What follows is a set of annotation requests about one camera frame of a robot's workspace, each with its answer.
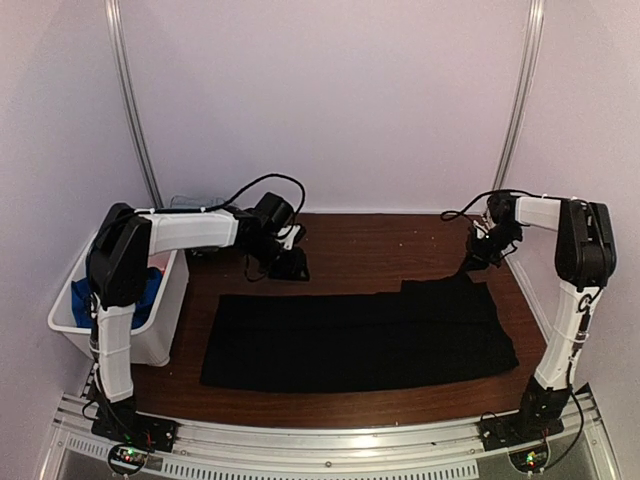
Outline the black garment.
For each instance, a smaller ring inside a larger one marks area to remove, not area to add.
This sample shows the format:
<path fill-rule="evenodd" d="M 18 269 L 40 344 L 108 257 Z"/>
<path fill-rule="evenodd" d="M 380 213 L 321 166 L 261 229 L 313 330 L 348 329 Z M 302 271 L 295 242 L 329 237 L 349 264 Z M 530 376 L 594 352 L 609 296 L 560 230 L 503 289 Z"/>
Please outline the black garment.
<path fill-rule="evenodd" d="M 220 298 L 203 386 L 262 393 L 410 389 L 519 364 L 486 283 L 465 273 L 397 292 Z"/>

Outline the light blue denim skirt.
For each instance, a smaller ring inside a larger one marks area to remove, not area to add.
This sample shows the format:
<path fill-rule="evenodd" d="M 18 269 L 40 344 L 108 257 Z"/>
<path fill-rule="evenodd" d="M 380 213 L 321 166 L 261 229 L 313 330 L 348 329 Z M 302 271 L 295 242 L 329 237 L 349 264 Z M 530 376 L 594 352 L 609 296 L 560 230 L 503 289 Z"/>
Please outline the light blue denim skirt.
<path fill-rule="evenodd" d="M 223 204 L 222 197 L 191 197 L 186 195 L 174 195 L 170 200 L 171 209 L 200 209 L 210 208 Z"/>

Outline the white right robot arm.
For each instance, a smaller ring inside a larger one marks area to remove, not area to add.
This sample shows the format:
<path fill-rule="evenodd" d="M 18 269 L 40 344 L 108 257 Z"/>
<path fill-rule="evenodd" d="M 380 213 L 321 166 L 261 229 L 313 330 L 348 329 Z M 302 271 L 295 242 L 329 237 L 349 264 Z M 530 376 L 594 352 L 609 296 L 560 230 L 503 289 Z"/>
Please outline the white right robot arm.
<path fill-rule="evenodd" d="M 478 197 L 487 200 L 491 227 L 477 222 L 469 226 L 462 272 L 499 266 L 517 249 L 526 227 L 556 234 L 554 265 L 559 278 L 559 303 L 534 378 L 544 391 L 567 390 L 589 336 L 591 317 L 617 264 L 609 209 L 604 203 L 513 189 L 490 191 Z"/>

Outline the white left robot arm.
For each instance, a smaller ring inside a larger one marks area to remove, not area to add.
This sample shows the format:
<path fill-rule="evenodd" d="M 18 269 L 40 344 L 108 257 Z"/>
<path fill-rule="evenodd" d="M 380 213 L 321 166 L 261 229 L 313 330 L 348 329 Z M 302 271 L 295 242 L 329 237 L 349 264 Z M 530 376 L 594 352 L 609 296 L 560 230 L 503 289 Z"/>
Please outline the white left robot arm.
<path fill-rule="evenodd" d="M 109 210 L 86 256 L 92 327 L 90 348 L 97 385 L 113 403 L 131 398 L 131 329 L 151 256 L 205 247 L 236 248 L 254 258 L 262 275 L 285 281 L 310 278 L 299 242 L 306 234 L 293 207 L 268 192 L 249 209 L 216 205 L 199 209 L 138 210 L 117 203 Z"/>

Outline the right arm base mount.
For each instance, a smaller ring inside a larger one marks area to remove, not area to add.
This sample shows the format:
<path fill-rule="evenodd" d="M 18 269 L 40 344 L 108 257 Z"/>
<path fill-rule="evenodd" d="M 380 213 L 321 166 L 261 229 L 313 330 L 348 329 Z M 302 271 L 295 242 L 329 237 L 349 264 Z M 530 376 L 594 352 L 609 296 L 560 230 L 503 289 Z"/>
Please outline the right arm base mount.
<path fill-rule="evenodd" d="M 517 472 L 542 473 L 551 460 L 549 438 L 564 431 L 561 415 L 568 400 L 568 389 L 544 389 L 531 378 L 515 413 L 481 415 L 477 429 L 484 450 L 506 448 Z"/>

